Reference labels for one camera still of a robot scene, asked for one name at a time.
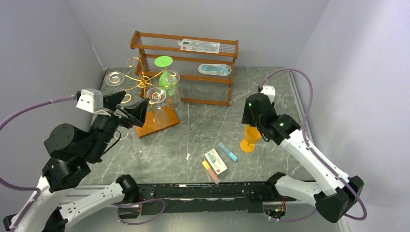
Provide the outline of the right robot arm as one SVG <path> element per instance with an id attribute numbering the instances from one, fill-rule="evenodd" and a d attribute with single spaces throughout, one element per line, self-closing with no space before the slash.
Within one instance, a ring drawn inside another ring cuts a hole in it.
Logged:
<path id="1" fill-rule="evenodd" d="M 256 129 L 266 142 L 273 141 L 288 151 L 314 178 L 305 182 L 276 173 L 265 182 L 269 199 L 276 201 L 283 196 L 308 203 L 332 223 L 343 216 L 366 219 L 367 209 L 360 198 L 363 180 L 350 177 L 317 150 L 306 136 L 305 124 L 299 125 L 289 115 L 278 115 L 268 95 L 258 92 L 246 98 L 242 123 Z"/>

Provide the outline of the orange plastic goblet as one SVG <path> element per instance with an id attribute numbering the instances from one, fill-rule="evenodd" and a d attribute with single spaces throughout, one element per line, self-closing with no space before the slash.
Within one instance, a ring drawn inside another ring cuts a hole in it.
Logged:
<path id="1" fill-rule="evenodd" d="M 261 140 L 262 136 L 256 127 L 246 125 L 244 131 L 244 139 L 240 142 L 240 148 L 247 153 L 255 150 L 256 144 Z"/>

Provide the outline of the clear champagne flute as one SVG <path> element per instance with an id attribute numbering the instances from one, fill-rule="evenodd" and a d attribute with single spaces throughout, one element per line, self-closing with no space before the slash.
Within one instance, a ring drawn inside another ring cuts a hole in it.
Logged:
<path id="1" fill-rule="evenodd" d="M 159 128 L 165 128 L 168 123 L 168 115 L 163 109 L 166 92 L 161 87 L 152 87 L 147 91 L 147 97 L 149 98 L 156 125 Z"/>

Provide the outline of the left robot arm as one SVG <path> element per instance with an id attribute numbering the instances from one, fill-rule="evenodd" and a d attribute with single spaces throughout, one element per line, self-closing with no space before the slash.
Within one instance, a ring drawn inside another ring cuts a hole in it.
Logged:
<path id="1" fill-rule="evenodd" d="M 75 95 L 48 100 L 46 104 L 77 101 L 77 107 L 96 115 L 88 131 L 71 124 L 55 127 L 45 140 L 50 156 L 43 167 L 38 185 L 16 214 L 6 216 L 3 224 L 8 232 L 62 232 L 91 214 L 112 204 L 126 205 L 141 199 L 136 181 L 121 175 L 103 190 L 76 202 L 62 200 L 90 173 L 89 164 L 101 162 L 113 147 L 118 127 L 142 127 L 149 104 L 147 98 L 132 106 L 122 106 L 125 91 L 103 95 L 95 89 L 83 89 Z"/>

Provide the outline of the green plastic goblet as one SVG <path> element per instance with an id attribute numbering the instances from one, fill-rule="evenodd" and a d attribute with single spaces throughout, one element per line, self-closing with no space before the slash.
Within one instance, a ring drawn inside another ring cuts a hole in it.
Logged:
<path id="1" fill-rule="evenodd" d="M 169 70 L 172 63 L 173 59 L 170 56 L 160 56 L 154 60 L 154 64 L 163 69 L 159 78 L 159 86 L 164 90 L 176 85 L 179 80 L 179 73 Z"/>

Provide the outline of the clear wine glass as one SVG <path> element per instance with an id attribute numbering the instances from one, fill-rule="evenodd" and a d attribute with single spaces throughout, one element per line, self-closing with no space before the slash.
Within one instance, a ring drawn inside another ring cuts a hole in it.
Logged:
<path id="1" fill-rule="evenodd" d="M 164 72 L 160 78 L 161 85 L 166 91 L 166 103 L 172 109 L 177 109 L 181 103 L 181 92 L 177 88 L 177 83 L 180 80 L 180 74 L 174 70 Z"/>
<path id="2" fill-rule="evenodd" d="M 126 151 L 131 159 L 137 160 L 142 157 L 143 150 L 134 141 L 131 129 L 119 127 L 114 134 L 114 138 L 118 140 L 118 145 Z"/>
<path id="3" fill-rule="evenodd" d="M 110 72 L 104 78 L 105 83 L 112 87 L 121 85 L 124 80 L 125 80 L 124 73 L 118 72 L 118 71 Z"/>

